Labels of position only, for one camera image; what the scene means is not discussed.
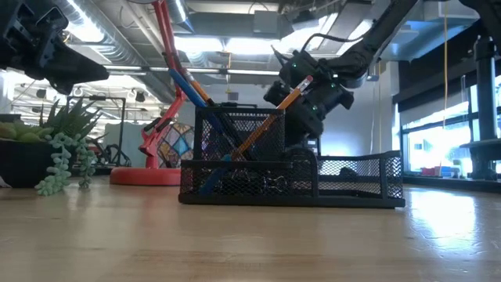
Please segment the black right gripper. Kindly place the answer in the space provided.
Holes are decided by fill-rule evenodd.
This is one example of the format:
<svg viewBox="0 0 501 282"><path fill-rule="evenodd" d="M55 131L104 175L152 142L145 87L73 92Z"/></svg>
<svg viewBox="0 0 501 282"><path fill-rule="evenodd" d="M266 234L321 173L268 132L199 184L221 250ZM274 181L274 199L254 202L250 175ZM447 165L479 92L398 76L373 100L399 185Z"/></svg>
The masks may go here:
<svg viewBox="0 0 501 282"><path fill-rule="evenodd" d="M264 100L278 106L291 89L296 88L307 76L312 82L304 90L305 102L315 111L320 120L339 105L349 110L354 103L353 92L348 91L337 79L337 74L327 67L326 60L316 60L306 51L293 51L286 57L277 50L276 59L282 66L279 80L274 81L266 92ZM286 116L285 146L295 146L306 138L318 138L323 133L323 123L318 118L301 120Z"/></svg>

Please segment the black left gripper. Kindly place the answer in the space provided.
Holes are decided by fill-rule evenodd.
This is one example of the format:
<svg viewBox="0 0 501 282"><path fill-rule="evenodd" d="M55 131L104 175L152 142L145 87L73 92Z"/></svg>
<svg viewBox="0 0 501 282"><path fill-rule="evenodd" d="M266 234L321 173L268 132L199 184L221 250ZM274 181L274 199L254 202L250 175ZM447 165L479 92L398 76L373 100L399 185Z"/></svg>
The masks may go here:
<svg viewBox="0 0 501 282"><path fill-rule="evenodd" d="M0 69L48 79L70 95L77 84L109 78L107 69L68 47L59 34L68 25L60 8L26 0L0 0Z"/></svg>

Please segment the black mesh desk organizer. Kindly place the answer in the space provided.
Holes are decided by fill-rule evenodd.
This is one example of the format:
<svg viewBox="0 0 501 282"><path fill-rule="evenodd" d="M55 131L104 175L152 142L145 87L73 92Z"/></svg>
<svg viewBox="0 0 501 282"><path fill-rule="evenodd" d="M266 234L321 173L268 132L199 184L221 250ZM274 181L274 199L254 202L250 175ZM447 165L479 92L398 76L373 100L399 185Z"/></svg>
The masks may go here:
<svg viewBox="0 0 501 282"><path fill-rule="evenodd" d="M277 119L246 152L229 160L234 151L222 134L214 112L226 112L245 141L270 115ZM303 206L329 208L403 208L401 154L397 150L365 156L318 156L304 147L284 143L285 114L281 110L235 107L197 108L192 160L181 163L183 204ZM227 167L211 194L199 194L209 175ZM284 175L285 195L263 195L259 176Z"/></svg>

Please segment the blue-handled scissors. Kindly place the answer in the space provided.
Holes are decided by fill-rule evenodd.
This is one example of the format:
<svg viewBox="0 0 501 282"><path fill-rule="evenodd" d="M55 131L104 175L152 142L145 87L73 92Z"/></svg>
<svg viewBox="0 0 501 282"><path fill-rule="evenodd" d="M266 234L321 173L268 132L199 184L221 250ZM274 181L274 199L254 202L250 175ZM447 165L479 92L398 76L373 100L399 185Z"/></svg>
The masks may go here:
<svg viewBox="0 0 501 282"><path fill-rule="evenodd" d="M179 73L176 69L170 68L168 70L170 76L174 79L177 86L185 93L188 99L197 107L205 108L207 104L202 100L202 98L196 93L195 89L188 83L184 78L182 73Z"/></svg>

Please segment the red desk lamp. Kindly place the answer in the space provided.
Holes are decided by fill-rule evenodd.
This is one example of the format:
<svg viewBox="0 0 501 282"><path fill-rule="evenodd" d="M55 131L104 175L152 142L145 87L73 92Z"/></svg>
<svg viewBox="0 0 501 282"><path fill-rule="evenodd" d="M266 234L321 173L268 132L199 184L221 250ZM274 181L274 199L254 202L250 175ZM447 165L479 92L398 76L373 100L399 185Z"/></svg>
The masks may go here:
<svg viewBox="0 0 501 282"><path fill-rule="evenodd" d="M148 0L156 13L157 23L163 45L160 54L164 57L170 71L178 70L178 52L165 0ZM167 112L153 120L141 130L143 144L139 150L146 155L143 168L115 168L110 174L112 184L130 186L178 186L181 180L179 168L161 168L158 164L158 147L169 132L170 124L186 100L186 95L179 86L175 87L175 99Z"/></svg>

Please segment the black binder clip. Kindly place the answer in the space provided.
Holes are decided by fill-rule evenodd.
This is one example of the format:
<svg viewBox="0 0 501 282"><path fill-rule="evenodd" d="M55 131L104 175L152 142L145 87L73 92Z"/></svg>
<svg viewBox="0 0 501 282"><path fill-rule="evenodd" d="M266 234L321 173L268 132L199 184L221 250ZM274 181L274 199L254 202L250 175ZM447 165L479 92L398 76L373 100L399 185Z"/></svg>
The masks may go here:
<svg viewBox="0 0 501 282"><path fill-rule="evenodd" d="M284 175L259 176L255 184L263 195L285 195L289 192L288 180Z"/></svg>

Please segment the long ceiling light tube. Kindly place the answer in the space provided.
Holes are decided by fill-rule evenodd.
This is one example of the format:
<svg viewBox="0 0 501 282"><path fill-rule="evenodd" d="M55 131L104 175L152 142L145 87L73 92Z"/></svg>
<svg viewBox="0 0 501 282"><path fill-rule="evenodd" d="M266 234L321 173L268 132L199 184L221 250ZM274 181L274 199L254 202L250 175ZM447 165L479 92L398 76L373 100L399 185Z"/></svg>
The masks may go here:
<svg viewBox="0 0 501 282"><path fill-rule="evenodd" d="M125 72L168 72L168 67L147 67L147 66L121 66L121 65L103 65L108 71ZM260 76L278 76L276 70L242 70L242 69L224 69L224 68L187 68L192 74L238 74L238 75L260 75Z"/></svg>

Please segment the pale teal partition panel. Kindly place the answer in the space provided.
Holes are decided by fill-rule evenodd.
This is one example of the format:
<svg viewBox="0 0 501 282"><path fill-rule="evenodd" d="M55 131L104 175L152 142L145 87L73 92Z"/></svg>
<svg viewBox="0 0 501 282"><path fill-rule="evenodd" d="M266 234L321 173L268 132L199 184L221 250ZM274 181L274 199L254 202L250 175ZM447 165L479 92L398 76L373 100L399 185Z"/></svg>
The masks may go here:
<svg viewBox="0 0 501 282"><path fill-rule="evenodd" d="M104 146L119 143L120 127L119 124L105 125ZM144 168L146 165L146 155L139 150L139 146L143 144L141 131L144 127L141 124L124 123L121 150L131 160L133 168Z"/></svg>

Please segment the potted succulent plant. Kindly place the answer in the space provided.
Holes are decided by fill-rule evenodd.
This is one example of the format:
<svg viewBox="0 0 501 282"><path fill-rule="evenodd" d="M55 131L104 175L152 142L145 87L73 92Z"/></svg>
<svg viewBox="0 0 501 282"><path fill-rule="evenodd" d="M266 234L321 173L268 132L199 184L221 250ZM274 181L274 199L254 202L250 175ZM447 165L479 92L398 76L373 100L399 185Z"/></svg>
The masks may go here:
<svg viewBox="0 0 501 282"><path fill-rule="evenodd" d="M62 107L55 102L38 125L18 114L0 114L0 187L34 188L50 196L69 185L77 164L79 187L89 188L97 158L87 136L100 118L92 105L83 99Z"/></svg>

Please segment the colourful patterned panel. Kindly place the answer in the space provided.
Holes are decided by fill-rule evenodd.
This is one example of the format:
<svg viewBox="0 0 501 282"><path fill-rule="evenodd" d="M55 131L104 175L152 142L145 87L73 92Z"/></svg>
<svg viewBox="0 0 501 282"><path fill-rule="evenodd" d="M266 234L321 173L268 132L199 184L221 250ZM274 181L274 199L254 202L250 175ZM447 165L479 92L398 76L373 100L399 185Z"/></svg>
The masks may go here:
<svg viewBox="0 0 501 282"><path fill-rule="evenodd" d="M182 160L193 159L194 127L171 123L162 133L157 147L160 168L179 168Z"/></svg>

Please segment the black metal pole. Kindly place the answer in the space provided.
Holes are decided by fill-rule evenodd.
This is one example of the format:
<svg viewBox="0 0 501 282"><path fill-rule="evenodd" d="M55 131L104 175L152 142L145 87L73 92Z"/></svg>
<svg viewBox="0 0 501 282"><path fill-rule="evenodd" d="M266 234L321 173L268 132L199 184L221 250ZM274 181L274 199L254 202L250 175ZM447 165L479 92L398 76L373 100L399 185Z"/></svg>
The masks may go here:
<svg viewBox="0 0 501 282"><path fill-rule="evenodd" d="M495 98L496 46L488 35L480 35L474 45L477 70L478 141L496 139Z"/></svg>

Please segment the black metal stand frame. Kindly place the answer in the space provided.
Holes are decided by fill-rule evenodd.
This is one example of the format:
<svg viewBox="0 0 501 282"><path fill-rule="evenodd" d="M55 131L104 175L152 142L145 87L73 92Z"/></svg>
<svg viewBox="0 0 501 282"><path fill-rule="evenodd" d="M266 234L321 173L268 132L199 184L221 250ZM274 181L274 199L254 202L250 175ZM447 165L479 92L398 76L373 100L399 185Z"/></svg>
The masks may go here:
<svg viewBox="0 0 501 282"><path fill-rule="evenodd" d="M91 95L91 96L68 96L67 97L67 107L69 108L71 105L71 100L72 99L86 99L89 101L97 102L97 101L113 101L116 102L121 101L122 105L120 107L112 107L112 110L119 110L121 112L120 114L120 131L119 131L119 138L118 138L118 144L114 144L114 147L117 149L117 152L115 156L113 157L112 154L108 154L106 152L106 149L103 149L99 145L99 140L104 138L106 134L92 138L90 136L86 136L84 138L85 143L88 145L88 148L94 151L94 148L97 149L96 156L97 157L102 157L104 161L108 161L106 164L102 164L99 161L96 161L95 163L95 170L96 170L96 175L97 176L105 176L105 175L110 175L112 170L114 168L119 168L119 167L124 167L127 162L124 164L121 163L122 159L125 159L125 153L122 150L123 146L123 137L124 137L124 116L125 116L125 111L126 111L126 99L121 98L121 97L109 97L109 96L99 96L99 95Z"/></svg>

